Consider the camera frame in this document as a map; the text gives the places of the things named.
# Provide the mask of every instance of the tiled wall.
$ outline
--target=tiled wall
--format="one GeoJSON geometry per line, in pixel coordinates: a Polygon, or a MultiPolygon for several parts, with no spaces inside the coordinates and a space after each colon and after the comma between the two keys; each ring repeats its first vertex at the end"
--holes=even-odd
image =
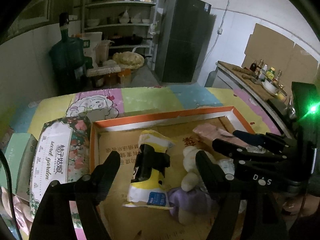
{"type": "MultiPolygon", "coordinates": [[[[79,32],[80,21],[70,22],[69,35],[79,32]]],[[[59,24],[53,24],[0,46],[0,118],[9,107],[57,95],[48,52],[59,40],[59,24]]]]}

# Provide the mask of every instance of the bowl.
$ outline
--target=bowl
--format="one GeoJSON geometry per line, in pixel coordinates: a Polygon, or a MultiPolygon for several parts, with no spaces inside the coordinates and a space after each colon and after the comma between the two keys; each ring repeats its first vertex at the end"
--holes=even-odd
{"type": "Polygon", "coordinates": [[[150,19],[142,19],[142,23],[149,24],[150,23],[150,19]]]}
{"type": "Polygon", "coordinates": [[[265,80],[262,83],[262,86],[265,90],[267,90],[269,93],[276,95],[276,93],[278,92],[278,88],[275,87],[272,83],[270,83],[268,80],[265,80]]]}
{"type": "Polygon", "coordinates": [[[130,21],[130,18],[119,18],[119,22],[121,23],[121,24],[126,24],[126,23],[128,23],[130,21]]]}
{"type": "Polygon", "coordinates": [[[95,26],[98,26],[100,23],[100,19],[88,19],[87,20],[87,25],[89,27],[95,27],[95,26]]]}
{"type": "Polygon", "coordinates": [[[131,18],[131,22],[132,22],[132,23],[141,23],[141,19],[131,18]]]}

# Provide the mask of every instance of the cardboard sheet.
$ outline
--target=cardboard sheet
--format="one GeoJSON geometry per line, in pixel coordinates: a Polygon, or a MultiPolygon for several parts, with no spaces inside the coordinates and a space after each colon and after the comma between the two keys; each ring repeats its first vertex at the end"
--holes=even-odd
{"type": "Polygon", "coordinates": [[[244,53],[242,67],[249,68],[255,60],[263,59],[268,68],[276,69],[276,74],[282,70],[280,83],[289,97],[292,81],[317,84],[317,60],[284,35],[263,25],[255,25],[244,53]]]}
{"type": "MultiPolygon", "coordinates": [[[[225,158],[214,152],[206,145],[197,141],[192,130],[199,124],[211,123],[219,128],[233,132],[234,127],[227,117],[219,117],[201,121],[193,121],[168,126],[153,127],[153,130],[176,140],[175,146],[168,150],[171,166],[166,169],[165,187],[167,189],[181,186],[183,177],[187,174],[183,168],[184,147],[194,145],[207,150],[219,160],[225,158]]],[[[196,222],[190,226],[183,226],[176,222],[168,210],[153,208],[123,207],[132,177],[136,155],[138,154],[138,139],[144,129],[131,131],[113,131],[100,134],[99,157],[103,163],[112,150],[117,150],[121,155],[121,166],[109,195],[104,202],[105,216],[111,228],[110,235],[113,240],[131,240],[142,230],[145,240],[205,240],[214,222],[214,214],[197,216],[196,222]]],[[[239,235],[243,215],[239,215],[234,237],[239,235]]]]}

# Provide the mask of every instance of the black refrigerator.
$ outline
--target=black refrigerator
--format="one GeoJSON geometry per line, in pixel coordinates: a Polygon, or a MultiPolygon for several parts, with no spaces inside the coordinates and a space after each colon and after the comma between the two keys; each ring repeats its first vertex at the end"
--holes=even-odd
{"type": "Polygon", "coordinates": [[[155,73],[168,83],[191,82],[209,26],[211,5],[200,0],[166,0],[155,73]]]}

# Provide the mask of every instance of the glass bottle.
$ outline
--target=glass bottle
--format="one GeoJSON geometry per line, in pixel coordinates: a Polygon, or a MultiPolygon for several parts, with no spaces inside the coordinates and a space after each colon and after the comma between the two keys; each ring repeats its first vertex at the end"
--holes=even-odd
{"type": "MultiPolygon", "coordinates": [[[[262,68],[262,70],[267,71],[268,70],[268,65],[265,64],[264,67],[262,68]]],[[[262,73],[260,73],[258,80],[260,80],[261,82],[264,82],[266,79],[266,76],[262,73]]]]}
{"type": "Polygon", "coordinates": [[[267,77],[269,79],[271,79],[271,81],[273,80],[273,78],[275,77],[275,73],[276,73],[276,70],[274,68],[270,68],[268,71],[267,71],[267,77]]]}
{"type": "Polygon", "coordinates": [[[282,76],[282,70],[279,70],[278,75],[275,77],[275,83],[278,85],[282,76]]]}
{"type": "Polygon", "coordinates": [[[260,60],[259,65],[258,65],[258,67],[259,67],[260,69],[262,69],[262,68],[263,68],[263,66],[264,66],[264,62],[263,62],[263,59],[261,59],[261,60],[260,60]]]}
{"type": "Polygon", "coordinates": [[[255,60],[255,61],[251,64],[251,66],[250,66],[250,70],[251,70],[251,71],[253,71],[253,72],[256,71],[257,63],[258,63],[258,62],[255,60]]]}

